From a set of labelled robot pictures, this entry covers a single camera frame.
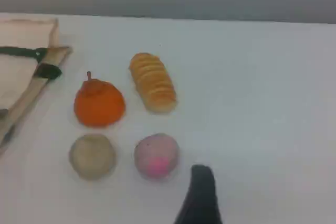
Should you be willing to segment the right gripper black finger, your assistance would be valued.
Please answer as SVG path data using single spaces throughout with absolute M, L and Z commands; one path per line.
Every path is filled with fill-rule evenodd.
M 222 223 L 215 177 L 210 167 L 200 164 L 192 166 L 188 192 L 174 222 L 176 224 Z

